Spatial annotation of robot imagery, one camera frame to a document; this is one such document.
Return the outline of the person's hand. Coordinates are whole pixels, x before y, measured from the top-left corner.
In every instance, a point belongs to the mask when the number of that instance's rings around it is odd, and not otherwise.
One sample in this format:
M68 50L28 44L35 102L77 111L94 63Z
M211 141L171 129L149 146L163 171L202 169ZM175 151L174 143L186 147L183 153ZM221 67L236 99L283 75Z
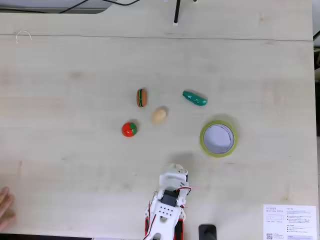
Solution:
M16 213L11 210L15 197L10 193L8 187L0 191L0 231L2 232L16 219Z

